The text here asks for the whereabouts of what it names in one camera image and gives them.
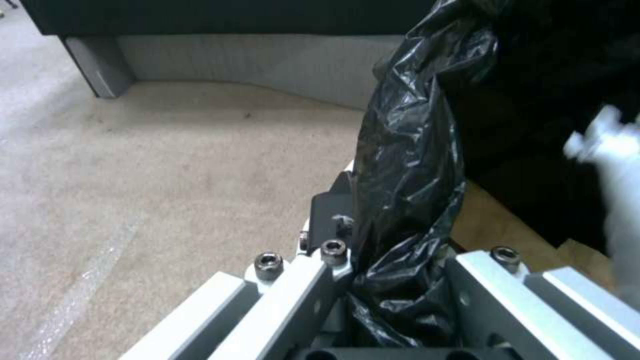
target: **floor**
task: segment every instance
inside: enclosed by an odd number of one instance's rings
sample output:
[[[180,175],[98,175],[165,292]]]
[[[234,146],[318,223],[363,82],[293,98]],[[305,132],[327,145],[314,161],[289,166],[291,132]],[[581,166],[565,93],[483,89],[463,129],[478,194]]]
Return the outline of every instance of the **floor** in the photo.
[[[0,358],[126,351],[214,272],[290,258],[360,111],[220,83],[94,98],[57,38],[0,8]]]

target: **black plastic bag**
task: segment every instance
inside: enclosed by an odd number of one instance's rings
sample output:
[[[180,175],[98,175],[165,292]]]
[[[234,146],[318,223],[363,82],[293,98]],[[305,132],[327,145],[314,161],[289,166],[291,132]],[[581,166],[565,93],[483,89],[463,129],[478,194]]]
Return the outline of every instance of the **black plastic bag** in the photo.
[[[354,168],[353,316],[378,345],[455,342],[443,278],[465,178],[449,93],[495,63],[491,21],[508,0],[441,0],[406,35],[379,78]]]

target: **trash bag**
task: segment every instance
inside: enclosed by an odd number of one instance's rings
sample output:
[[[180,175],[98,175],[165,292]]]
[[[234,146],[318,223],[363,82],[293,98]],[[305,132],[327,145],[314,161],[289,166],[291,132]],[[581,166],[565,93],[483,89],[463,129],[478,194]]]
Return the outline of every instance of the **trash bag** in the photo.
[[[492,19],[509,0],[438,0],[386,65],[353,173],[353,317],[377,345],[446,346],[456,322],[443,277],[465,191],[450,94],[495,63]]]

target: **gray wall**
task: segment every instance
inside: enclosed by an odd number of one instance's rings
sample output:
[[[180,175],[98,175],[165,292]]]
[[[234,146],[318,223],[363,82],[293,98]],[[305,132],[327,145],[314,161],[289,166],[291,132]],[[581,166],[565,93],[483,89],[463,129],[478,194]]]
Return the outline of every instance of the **gray wall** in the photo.
[[[364,109],[374,64],[402,36],[135,35],[116,39],[139,80],[229,81]]]

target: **bolt head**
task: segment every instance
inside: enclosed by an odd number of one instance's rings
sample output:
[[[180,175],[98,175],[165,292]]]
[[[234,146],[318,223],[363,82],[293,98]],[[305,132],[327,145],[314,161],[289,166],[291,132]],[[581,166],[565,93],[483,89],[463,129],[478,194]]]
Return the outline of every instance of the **bolt head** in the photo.
[[[320,246],[320,258],[330,266],[347,262],[347,244],[339,239],[326,240]]]
[[[520,266],[520,254],[508,246],[496,246],[491,249],[491,257],[508,272],[515,274]]]
[[[277,252],[263,252],[255,257],[253,262],[255,275],[262,281],[274,281],[282,274],[284,266],[282,256]]]

